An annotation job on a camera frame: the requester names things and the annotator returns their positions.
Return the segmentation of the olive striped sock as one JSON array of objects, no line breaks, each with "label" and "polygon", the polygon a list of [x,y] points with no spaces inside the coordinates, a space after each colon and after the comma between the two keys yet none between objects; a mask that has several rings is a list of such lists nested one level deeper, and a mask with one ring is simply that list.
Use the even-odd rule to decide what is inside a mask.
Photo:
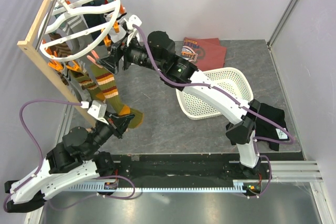
[{"label": "olive striped sock", "polygon": [[118,115],[130,114],[130,107],[125,105],[120,99],[114,75],[105,68],[99,68],[96,65],[91,65],[90,69],[105,100],[113,107],[114,111]]},{"label": "olive striped sock", "polygon": [[[78,69],[77,71],[70,70],[70,73],[75,78],[75,80],[79,83],[79,85],[89,92],[89,94],[90,94],[90,96],[93,100],[100,100],[102,102],[105,102],[105,103],[109,104],[105,100],[105,97],[104,97],[102,91],[98,87],[97,81],[93,80],[89,76],[89,73],[87,71],[84,72],[83,70]],[[131,108],[131,107],[130,107],[130,110],[131,110],[130,114],[131,113],[134,114],[135,117],[130,122],[129,128],[134,129],[134,128],[139,127],[142,124],[143,119],[144,119],[144,114],[141,111],[139,111],[137,109],[134,109],[134,108]]]}]

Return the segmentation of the grey sock black stripes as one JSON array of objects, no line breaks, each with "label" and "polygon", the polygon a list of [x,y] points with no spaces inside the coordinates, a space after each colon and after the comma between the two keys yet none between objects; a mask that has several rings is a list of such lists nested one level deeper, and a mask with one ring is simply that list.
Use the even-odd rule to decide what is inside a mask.
[{"label": "grey sock black stripes", "polygon": [[61,73],[63,74],[64,78],[67,80],[69,86],[71,87],[72,93],[75,95],[75,97],[77,98],[79,102],[90,101],[91,96],[89,92],[86,89],[83,89],[79,85],[79,83],[75,80],[75,78],[70,73],[70,69],[67,68],[67,65],[68,65],[68,62],[62,63],[62,66],[64,67],[64,69],[62,70]]}]

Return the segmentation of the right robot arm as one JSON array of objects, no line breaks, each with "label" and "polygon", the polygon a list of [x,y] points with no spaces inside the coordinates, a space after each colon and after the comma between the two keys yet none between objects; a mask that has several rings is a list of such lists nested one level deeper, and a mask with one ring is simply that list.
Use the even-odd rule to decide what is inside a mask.
[{"label": "right robot arm", "polygon": [[238,148],[241,174],[248,179],[254,178],[260,165],[253,143],[260,102],[235,96],[210,80],[196,65],[176,55],[175,42],[165,32],[151,32],[143,42],[141,45],[136,37],[124,36],[111,45],[108,56],[96,57],[96,64],[113,74],[118,73],[120,60],[123,60],[124,70],[131,64],[155,70],[167,86],[212,106],[229,120],[226,136]]}]

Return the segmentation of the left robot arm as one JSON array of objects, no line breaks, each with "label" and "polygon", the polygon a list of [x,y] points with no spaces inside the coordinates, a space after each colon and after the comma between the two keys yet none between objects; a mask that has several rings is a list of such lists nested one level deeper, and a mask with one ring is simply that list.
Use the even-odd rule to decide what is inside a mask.
[{"label": "left robot arm", "polygon": [[116,165],[111,154],[99,148],[112,136],[122,138],[133,118],[134,114],[106,113],[103,121],[97,121],[90,131],[80,126],[70,129],[29,175],[5,183],[5,192],[10,197],[4,203],[4,210],[31,212],[80,182],[111,178]]}]

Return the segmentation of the white round sock hanger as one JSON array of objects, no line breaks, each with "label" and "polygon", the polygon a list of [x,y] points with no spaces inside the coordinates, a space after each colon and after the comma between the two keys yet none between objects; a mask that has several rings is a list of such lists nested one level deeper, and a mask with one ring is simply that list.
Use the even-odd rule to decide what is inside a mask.
[{"label": "white round sock hanger", "polygon": [[[96,25],[92,28],[87,28],[85,30],[76,32],[74,34],[61,37],[59,39],[53,40],[51,42],[47,42],[45,44],[40,44],[39,50],[43,53],[43,55],[51,60],[59,61],[59,62],[68,62],[76,60],[80,57],[83,57],[87,55],[90,51],[95,49],[101,41],[105,38],[105,36],[108,34],[108,32],[112,29],[114,23],[117,21],[118,14],[120,12],[121,7],[121,0],[114,0],[110,3],[103,4],[100,6],[84,6],[84,4],[88,2],[92,2],[94,0],[78,0],[74,3],[67,4],[66,0],[57,0],[57,5],[61,5],[61,8],[54,9],[49,12],[50,15],[55,16],[59,15],[58,18],[49,26],[47,26],[46,30],[43,31],[43,27],[40,26],[38,30],[38,34],[41,36],[44,36],[45,34],[49,34],[51,32],[56,31],[61,24],[66,22],[68,19],[77,17],[84,14],[105,14],[105,13],[112,13],[111,18],[108,22],[104,22],[103,24]],[[76,54],[69,55],[67,57],[56,57],[51,56],[49,53],[46,52],[46,48],[50,46],[55,46],[58,44],[61,44],[63,42],[67,42],[69,40],[73,40],[75,38],[88,36],[91,33],[94,33],[95,31],[101,32],[101,34],[92,42],[90,43],[86,48],[83,50],[77,52]]]}]

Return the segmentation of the white sock black stripes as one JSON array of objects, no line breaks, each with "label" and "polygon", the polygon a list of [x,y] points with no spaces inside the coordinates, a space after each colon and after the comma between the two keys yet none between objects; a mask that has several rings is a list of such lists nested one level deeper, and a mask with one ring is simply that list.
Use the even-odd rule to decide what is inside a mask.
[{"label": "white sock black stripes", "polygon": [[112,42],[117,42],[126,35],[127,31],[123,28],[122,23],[124,22],[124,18],[127,17],[128,17],[127,12],[124,12],[123,14],[122,13],[118,14],[115,23],[113,24],[112,28],[109,31],[109,36]]}]

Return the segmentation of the pink clothes clip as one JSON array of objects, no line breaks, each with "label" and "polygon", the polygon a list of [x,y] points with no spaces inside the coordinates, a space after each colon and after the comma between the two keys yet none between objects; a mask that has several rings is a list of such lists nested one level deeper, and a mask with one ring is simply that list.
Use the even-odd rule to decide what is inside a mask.
[{"label": "pink clothes clip", "polygon": [[92,50],[89,54],[87,54],[87,59],[92,63],[94,63],[95,65],[98,65],[100,57],[94,50]]}]

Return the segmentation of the dark navy sock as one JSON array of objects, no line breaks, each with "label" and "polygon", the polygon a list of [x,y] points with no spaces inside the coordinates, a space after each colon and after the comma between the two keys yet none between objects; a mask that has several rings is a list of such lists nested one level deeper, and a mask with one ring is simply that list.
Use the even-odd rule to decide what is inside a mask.
[{"label": "dark navy sock", "polygon": [[[107,3],[106,0],[94,0],[93,2],[88,2],[88,3],[83,4],[82,7],[100,6],[106,3]],[[105,23],[106,22],[105,17],[110,13],[112,13],[112,11],[106,12],[103,14],[83,14],[83,17],[86,21],[88,28],[92,28],[94,26],[98,26],[98,25]]]}]

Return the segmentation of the brown striped sock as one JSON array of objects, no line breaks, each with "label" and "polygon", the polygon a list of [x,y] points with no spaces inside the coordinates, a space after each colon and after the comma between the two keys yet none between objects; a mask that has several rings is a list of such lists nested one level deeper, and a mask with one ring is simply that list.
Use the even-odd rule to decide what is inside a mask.
[{"label": "brown striped sock", "polygon": [[[61,35],[58,33],[50,33],[48,35],[51,40],[57,40],[61,38]],[[58,57],[60,58],[65,58],[65,57],[72,55],[72,51],[66,42],[56,44],[55,47],[56,49],[58,49]]]}]

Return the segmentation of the red printed t-shirt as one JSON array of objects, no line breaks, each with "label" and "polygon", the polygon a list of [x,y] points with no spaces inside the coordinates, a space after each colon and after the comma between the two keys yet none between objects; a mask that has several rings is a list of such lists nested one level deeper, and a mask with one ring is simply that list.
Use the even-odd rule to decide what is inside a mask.
[{"label": "red printed t-shirt", "polygon": [[185,37],[181,56],[201,71],[222,68],[225,64],[227,48],[220,44],[218,38],[195,39]]}]

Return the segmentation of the white perforated plastic basket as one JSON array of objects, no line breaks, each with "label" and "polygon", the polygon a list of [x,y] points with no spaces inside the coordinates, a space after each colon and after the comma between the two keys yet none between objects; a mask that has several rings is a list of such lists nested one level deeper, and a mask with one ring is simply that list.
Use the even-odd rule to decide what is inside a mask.
[{"label": "white perforated plastic basket", "polygon": [[246,115],[254,99],[244,74],[232,67],[197,71],[192,77],[193,86],[176,90],[182,112],[191,120],[201,120],[223,115],[237,124]]}]

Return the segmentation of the black folded garment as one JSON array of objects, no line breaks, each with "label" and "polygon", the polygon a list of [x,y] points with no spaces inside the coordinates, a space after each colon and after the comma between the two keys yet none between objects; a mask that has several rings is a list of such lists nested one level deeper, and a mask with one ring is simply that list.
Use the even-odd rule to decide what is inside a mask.
[{"label": "black folded garment", "polygon": [[[271,121],[277,123],[279,126],[287,129],[285,121],[285,112],[282,109],[275,108],[266,103],[260,104],[259,114],[270,119]],[[256,120],[256,136],[270,138],[277,141],[286,141],[288,136],[283,133],[281,130],[275,128],[273,125],[257,118]]]}]

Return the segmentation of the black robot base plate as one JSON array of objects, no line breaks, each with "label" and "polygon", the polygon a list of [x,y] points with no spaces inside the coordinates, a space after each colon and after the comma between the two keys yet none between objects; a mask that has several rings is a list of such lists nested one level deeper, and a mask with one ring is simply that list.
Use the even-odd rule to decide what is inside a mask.
[{"label": "black robot base plate", "polygon": [[232,187],[234,181],[266,182],[268,163],[244,168],[238,154],[139,154],[116,155],[118,174],[137,188]]}]

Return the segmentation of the wooden drying rack frame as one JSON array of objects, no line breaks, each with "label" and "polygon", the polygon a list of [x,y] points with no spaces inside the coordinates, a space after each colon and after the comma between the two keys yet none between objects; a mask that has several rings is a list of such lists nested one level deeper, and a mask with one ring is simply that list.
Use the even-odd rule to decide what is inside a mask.
[{"label": "wooden drying rack frame", "polygon": [[49,82],[63,95],[67,102],[78,103],[78,99],[72,91],[64,85],[56,72],[48,66],[46,58],[39,52],[41,39],[43,38],[50,16],[54,10],[57,0],[42,0],[32,25],[24,40],[17,43],[21,51],[30,59],[38,70],[49,80]]}]

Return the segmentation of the aluminium frame rail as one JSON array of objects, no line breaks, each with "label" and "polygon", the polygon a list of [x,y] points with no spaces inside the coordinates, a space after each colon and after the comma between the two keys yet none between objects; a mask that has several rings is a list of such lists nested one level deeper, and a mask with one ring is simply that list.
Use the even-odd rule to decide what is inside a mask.
[{"label": "aluminium frame rail", "polygon": [[322,175],[315,161],[262,161],[257,174],[242,173],[238,161],[230,161],[223,166],[224,174],[234,182],[267,182],[272,177],[273,183],[322,182]]}]

